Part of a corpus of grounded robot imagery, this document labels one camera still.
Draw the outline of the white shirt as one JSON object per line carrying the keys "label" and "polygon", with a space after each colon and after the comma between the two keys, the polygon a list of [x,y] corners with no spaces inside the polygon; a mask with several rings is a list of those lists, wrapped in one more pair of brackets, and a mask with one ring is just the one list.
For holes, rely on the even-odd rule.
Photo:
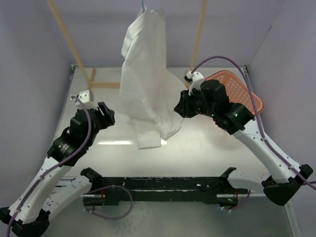
{"label": "white shirt", "polygon": [[166,66],[166,22],[162,9],[140,11],[128,27],[121,54],[120,106],[132,121],[139,149],[158,148],[173,136],[182,117],[174,112],[185,89]]}

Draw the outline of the blue wire hanger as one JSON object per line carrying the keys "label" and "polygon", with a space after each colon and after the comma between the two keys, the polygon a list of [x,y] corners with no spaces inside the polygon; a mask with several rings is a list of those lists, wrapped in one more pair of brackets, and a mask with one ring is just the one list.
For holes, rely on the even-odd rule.
{"label": "blue wire hanger", "polygon": [[142,11],[144,13],[146,11],[144,0],[141,0],[141,5],[142,5]]}

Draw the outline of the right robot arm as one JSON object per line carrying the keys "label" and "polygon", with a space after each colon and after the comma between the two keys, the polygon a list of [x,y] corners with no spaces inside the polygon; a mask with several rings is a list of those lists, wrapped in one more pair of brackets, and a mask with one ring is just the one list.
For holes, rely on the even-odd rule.
{"label": "right robot arm", "polygon": [[308,165],[300,165],[266,135],[253,113],[243,104],[229,100],[225,86],[217,80],[203,82],[200,89],[183,90],[174,111],[183,118],[204,115],[241,141],[265,166],[267,173],[251,176],[234,169],[220,180],[220,189],[263,192],[273,203],[284,206],[313,173]]}

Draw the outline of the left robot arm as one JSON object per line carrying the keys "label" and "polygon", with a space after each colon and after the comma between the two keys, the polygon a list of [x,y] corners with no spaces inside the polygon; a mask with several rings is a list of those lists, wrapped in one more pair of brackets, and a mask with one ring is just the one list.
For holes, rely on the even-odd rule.
{"label": "left robot arm", "polygon": [[10,207],[0,210],[0,219],[7,224],[6,236],[36,221],[56,184],[92,146],[98,132],[115,124],[115,112],[104,102],[94,108],[76,111],[61,135],[54,140],[42,167],[27,189]]}

